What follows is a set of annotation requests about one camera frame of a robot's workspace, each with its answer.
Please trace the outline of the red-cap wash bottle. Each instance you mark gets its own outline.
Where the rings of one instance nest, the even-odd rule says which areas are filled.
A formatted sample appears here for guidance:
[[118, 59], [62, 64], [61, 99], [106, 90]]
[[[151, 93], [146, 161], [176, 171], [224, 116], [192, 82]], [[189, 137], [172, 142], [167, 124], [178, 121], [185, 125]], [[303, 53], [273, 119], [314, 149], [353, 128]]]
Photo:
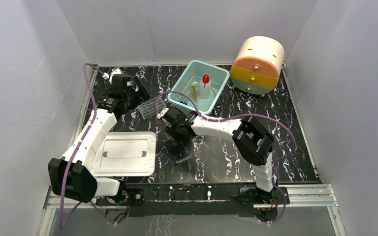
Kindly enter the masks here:
[[199, 97], [202, 99], [207, 99], [210, 97], [211, 93], [211, 83], [209, 75], [205, 74], [199, 83]]

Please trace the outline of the clear test tube rack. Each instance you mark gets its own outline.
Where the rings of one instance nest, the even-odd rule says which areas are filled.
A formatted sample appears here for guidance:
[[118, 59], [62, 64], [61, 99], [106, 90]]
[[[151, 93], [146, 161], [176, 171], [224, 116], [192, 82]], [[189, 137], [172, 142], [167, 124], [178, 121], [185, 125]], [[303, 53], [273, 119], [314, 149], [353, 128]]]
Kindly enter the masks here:
[[156, 116], [157, 113], [161, 112], [165, 107], [166, 104], [161, 98], [153, 98], [138, 105], [137, 110], [143, 119], [148, 119]]

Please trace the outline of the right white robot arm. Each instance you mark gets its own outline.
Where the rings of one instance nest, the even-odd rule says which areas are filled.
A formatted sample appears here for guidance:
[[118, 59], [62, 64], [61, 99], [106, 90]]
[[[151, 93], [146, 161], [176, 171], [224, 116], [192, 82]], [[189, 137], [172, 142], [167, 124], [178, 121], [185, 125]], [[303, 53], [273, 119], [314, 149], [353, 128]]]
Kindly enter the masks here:
[[196, 112], [185, 114], [177, 108], [164, 108], [156, 117], [165, 123], [165, 132], [180, 144], [197, 136], [210, 136], [235, 145], [255, 174], [255, 186], [241, 187], [234, 196], [239, 203], [287, 205], [287, 194], [278, 186], [274, 169], [275, 138], [256, 117], [213, 118]]

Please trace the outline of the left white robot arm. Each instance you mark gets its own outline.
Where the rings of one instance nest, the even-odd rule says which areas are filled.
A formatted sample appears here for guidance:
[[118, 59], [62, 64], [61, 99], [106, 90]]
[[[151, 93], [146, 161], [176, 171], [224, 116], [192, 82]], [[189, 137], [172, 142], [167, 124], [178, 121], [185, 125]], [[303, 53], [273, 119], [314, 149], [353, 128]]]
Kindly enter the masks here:
[[121, 205], [127, 199], [127, 191], [111, 174], [97, 177], [91, 172], [97, 151], [119, 118], [150, 99], [142, 82], [127, 74], [103, 74], [109, 89], [95, 98], [91, 93], [91, 115], [73, 144], [60, 158], [48, 163], [51, 188], [55, 195], [83, 203], [94, 198], [108, 197]]

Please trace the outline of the brown test tube brush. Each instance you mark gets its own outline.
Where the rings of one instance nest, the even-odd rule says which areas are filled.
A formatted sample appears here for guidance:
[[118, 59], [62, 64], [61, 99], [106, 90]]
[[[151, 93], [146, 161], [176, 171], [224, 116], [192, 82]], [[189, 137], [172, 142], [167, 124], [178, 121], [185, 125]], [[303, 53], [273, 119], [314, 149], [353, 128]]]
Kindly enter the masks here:
[[198, 89], [197, 89], [198, 87], [199, 87], [199, 85], [193, 85], [193, 86], [190, 87], [190, 93], [191, 93], [192, 99], [194, 101], [198, 100]]

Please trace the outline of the tan rubber tubing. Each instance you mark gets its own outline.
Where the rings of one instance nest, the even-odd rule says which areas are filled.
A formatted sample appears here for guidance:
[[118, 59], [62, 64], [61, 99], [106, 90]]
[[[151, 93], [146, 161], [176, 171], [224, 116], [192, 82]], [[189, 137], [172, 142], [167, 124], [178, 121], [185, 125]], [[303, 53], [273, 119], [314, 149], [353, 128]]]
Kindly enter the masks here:
[[213, 98], [217, 96], [217, 92], [209, 84], [204, 85], [196, 83], [186, 90], [186, 95], [195, 101], [198, 99], [208, 99], [211, 97], [211, 94], [213, 95]]

